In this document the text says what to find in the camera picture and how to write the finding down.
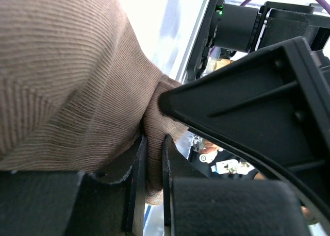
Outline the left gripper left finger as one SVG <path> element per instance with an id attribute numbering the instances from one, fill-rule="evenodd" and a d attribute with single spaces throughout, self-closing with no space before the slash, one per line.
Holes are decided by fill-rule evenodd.
<path id="1" fill-rule="evenodd" d="M 2 171 L 1 235 L 142 235 L 146 147 L 92 174 Z"/>

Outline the brown sock with striped cuff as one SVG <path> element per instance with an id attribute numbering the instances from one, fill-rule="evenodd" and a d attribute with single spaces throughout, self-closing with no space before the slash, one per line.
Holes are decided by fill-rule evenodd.
<path id="1" fill-rule="evenodd" d="M 1 169 L 100 170 L 147 136 L 146 202 L 163 200 L 161 145 L 187 130 L 160 95 L 180 86 L 144 55 L 119 0 L 1 0 Z"/>

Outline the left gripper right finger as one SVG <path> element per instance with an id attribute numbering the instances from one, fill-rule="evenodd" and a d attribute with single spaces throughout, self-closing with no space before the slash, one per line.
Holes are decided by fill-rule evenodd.
<path id="1" fill-rule="evenodd" d="M 298 199 L 279 181 L 209 179 L 162 143 L 165 235 L 310 235 Z"/>

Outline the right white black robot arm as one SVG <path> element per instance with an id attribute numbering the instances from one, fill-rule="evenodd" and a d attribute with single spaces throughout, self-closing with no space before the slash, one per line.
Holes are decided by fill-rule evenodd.
<path id="1" fill-rule="evenodd" d="M 209 43 L 246 56 L 161 95 L 161 111 L 289 183 L 329 220 L 329 18 L 308 6 L 217 5 Z"/>

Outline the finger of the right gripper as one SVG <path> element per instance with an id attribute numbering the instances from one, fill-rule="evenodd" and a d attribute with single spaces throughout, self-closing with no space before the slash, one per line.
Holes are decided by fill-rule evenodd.
<path id="1" fill-rule="evenodd" d="M 163 93 L 159 108 L 329 220 L 329 58 L 297 37 Z"/>

